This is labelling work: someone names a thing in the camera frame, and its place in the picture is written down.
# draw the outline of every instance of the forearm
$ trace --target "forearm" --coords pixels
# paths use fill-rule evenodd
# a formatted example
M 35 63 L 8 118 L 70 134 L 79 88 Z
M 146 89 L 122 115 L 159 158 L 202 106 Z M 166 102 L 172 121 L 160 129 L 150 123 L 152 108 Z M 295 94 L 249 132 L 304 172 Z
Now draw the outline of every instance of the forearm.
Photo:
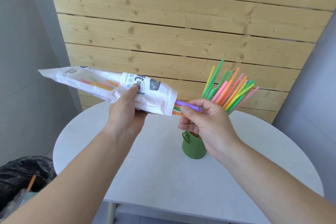
M 327 200 L 246 144 L 233 147 L 223 164 L 271 223 L 336 223 Z
M 4 224 L 91 223 L 132 143 L 101 131 L 55 180 Z

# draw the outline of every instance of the right hand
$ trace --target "right hand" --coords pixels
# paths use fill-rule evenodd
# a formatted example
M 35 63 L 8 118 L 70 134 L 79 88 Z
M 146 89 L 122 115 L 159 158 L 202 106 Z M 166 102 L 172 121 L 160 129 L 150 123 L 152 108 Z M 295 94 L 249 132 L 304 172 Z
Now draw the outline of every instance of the right hand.
M 230 151 L 233 145 L 242 143 L 227 112 L 207 99 L 193 100 L 190 104 L 204 107 L 204 110 L 199 113 L 188 106 L 182 106 L 181 112 L 186 118 L 180 119 L 178 127 L 199 134 L 207 151 L 224 164 L 225 153 Z

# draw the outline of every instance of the green container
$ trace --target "green container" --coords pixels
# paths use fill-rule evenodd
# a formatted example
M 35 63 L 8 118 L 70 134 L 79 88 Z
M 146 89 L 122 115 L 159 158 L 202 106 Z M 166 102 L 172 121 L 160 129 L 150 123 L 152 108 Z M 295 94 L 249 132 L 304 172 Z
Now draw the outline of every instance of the green container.
M 201 138 L 193 136 L 189 131 L 184 131 L 182 137 L 182 150 L 189 158 L 200 159 L 205 156 L 207 150 Z

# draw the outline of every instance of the white plastic bag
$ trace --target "white plastic bag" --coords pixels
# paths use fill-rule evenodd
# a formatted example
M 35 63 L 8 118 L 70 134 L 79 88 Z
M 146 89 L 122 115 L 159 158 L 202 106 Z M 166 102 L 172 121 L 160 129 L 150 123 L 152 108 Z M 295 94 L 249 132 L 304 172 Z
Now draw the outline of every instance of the white plastic bag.
M 114 103 L 133 83 L 139 85 L 139 91 L 133 100 L 135 108 L 140 110 L 172 115 L 177 92 L 168 85 L 144 75 L 107 72 L 87 66 L 62 67 L 39 70 L 48 78 Z

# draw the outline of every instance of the trash bin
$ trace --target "trash bin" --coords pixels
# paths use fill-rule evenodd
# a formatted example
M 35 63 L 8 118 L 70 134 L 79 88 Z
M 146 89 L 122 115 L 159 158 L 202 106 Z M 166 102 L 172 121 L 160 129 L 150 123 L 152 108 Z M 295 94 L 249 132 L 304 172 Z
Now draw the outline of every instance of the trash bin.
M 36 179 L 31 191 L 39 192 L 57 176 L 53 161 L 43 156 L 30 156 L 0 167 L 0 213 L 22 189 L 28 187 L 33 175 Z

